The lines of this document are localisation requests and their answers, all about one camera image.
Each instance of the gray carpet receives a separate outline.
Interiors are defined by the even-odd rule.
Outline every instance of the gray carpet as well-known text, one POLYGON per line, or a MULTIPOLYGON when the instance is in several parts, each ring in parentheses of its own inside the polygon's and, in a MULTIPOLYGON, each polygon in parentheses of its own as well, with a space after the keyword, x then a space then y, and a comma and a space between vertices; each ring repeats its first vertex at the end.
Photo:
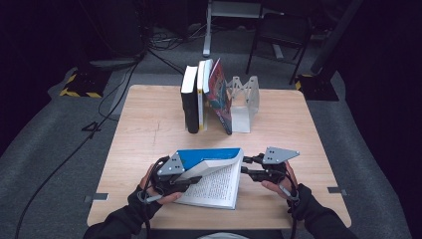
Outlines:
MULTIPOLYGON (((211 57, 222 59, 226 77, 247 79, 244 70, 251 42, 252 32, 247 31, 221 31, 213 36, 211 57)), ((184 69, 202 59, 202 44, 200 38, 155 53, 184 69)), ((310 46, 299 73, 310 72, 319 51, 319 44, 310 46)), ((290 65, 254 58, 251 74, 259 77, 262 89, 293 89, 288 85, 292 70, 290 65)), ((89 135, 81 129, 93 121, 102 121, 99 112, 108 114, 122 94, 117 87, 127 70, 112 73, 105 88, 105 96, 109 97, 59 97, 72 71, 50 88, 52 101, 22 129, 0 158, 0 238, 14 237, 19 216, 31 195, 89 135)), ((181 81, 181 75, 151 54, 145 56, 131 79, 132 83, 157 85, 178 85, 177 81, 181 81), (168 76, 174 80, 166 81, 168 76)), ((352 221, 350 229, 359 238, 410 238, 397 195, 373 159, 344 101, 340 75, 335 75, 332 82, 339 102, 308 105, 338 185, 347 193, 344 200, 352 221)), ((112 117, 118 120, 119 115, 112 117)), ((82 238, 90 210, 85 198, 96 192, 116 125, 116 121, 106 120, 102 130, 50 179, 29 207, 19 238, 82 238)), ((199 232, 159 231, 155 238, 194 238, 195 233, 199 232)), ((271 234, 258 233, 262 238, 271 234)), ((289 237, 290 231, 284 230, 283 234, 289 237)), ((300 230, 298 238, 312 236, 300 230)))

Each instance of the chair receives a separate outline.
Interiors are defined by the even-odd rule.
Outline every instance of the chair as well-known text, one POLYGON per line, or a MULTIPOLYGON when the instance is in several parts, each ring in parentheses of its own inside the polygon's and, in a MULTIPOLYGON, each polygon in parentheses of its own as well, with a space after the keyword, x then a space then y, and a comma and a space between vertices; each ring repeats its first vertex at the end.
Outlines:
POLYGON ((278 60, 296 65, 289 82, 290 85, 292 84, 312 32, 312 25, 309 18, 311 10, 307 9, 304 5, 299 0, 261 1, 260 17, 258 18, 257 30, 249 54, 246 74, 249 74, 252 55, 257 50, 258 43, 266 42, 297 50, 290 61, 278 60))

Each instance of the person's arm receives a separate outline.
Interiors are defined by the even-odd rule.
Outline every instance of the person's arm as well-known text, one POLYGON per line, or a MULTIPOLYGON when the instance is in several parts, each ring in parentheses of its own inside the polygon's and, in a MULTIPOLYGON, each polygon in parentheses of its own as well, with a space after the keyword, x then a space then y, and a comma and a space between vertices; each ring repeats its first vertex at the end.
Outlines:
MULTIPOLYGON (((303 184, 298 185, 293 169, 288 162, 286 163, 286 167, 295 188, 298 189, 300 199, 299 205, 292 211, 292 216, 300 221, 305 220, 305 227, 315 238, 357 238, 333 210, 323 207, 317 202, 309 188, 303 184)), ((263 181, 262 185, 289 200, 288 195, 280 189, 279 185, 269 181, 263 181)), ((287 178, 281 182, 281 185, 292 191, 292 184, 287 178)))
MULTIPOLYGON (((143 204, 138 199, 137 193, 144 188, 151 168, 152 167, 149 168, 146 175, 140 180, 135 191, 127 198, 128 204, 121 209, 112 212, 104 222, 88 228, 84 235, 84 239, 125 239, 130 238, 132 234, 137 235, 145 220, 151 219, 163 204, 175 201, 181 196, 180 192, 175 192, 157 201, 153 201, 146 205, 143 204), (145 210, 147 218, 143 217, 143 210, 145 210)), ((154 195, 157 193, 154 192, 152 188, 149 188, 148 194, 154 195)))

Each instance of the sleeve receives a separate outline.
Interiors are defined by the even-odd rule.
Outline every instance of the sleeve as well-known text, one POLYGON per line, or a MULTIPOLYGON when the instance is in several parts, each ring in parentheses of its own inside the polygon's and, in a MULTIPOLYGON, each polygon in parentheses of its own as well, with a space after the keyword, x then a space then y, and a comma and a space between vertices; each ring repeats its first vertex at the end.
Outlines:
POLYGON ((300 184, 298 192, 301 201, 292 211, 292 216, 305 220, 305 227, 316 239, 357 238, 333 210, 317 202, 309 188, 300 184))
POLYGON ((131 235, 137 235, 142 228, 145 220, 151 219, 161 208, 161 204, 156 201, 144 205, 137 198, 137 193, 142 189, 137 186, 127 198, 128 205, 112 212, 104 222, 88 228, 84 239, 125 239, 131 235), (142 211, 145 210, 147 219, 143 217, 142 211))

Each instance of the hand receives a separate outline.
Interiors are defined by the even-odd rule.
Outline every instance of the hand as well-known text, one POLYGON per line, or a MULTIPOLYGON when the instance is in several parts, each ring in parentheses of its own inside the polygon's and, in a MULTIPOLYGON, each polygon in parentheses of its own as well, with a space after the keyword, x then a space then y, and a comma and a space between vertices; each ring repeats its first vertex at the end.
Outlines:
MULTIPOLYGON (((146 180, 148 180, 148 175, 151 173, 152 167, 153 167, 153 164, 149 167, 147 173, 140 180, 140 182, 139 182, 140 188, 145 188, 146 180)), ((151 196, 158 195, 158 192, 156 192, 152 187, 149 187, 146 191, 151 196)), ((173 201, 179 199, 181 196, 182 196, 181 192, 174 192, 170 195, 167 195, 165 197, 158 199, 157 202, 161 205, 164 205, 164 204, 167 204, 167 203, 170 203, 170 202, 173 202, 173 201)))
MULTIPOLYGON (((298 181, 296 180, 295 174, 293 172, 293 169, 291 168, 291 166, 289 165, 289 162, 286 161, 286 169, 288 171, 289 176, 292 178, 293 183, 295 184, 295 188, 298 188, 298 181)), ((284 186, 286 189, 288 189, 290 192, 292 192, 292 183, 289 181, 288 178, 285 177, 285 179, 283 179, 280 184, 282 184, 282 186, 284 186)), ((279 194, 279 196, 285 198, 285 199, 289 199, 288 195, 286 195, 286 193, 284 193, 282 191, 282 189, 280 189, 279 185, 271 182, 271 181, 262 181, 261 185, 263 185, 265 188, 277 192, 277 194, 279 194)))

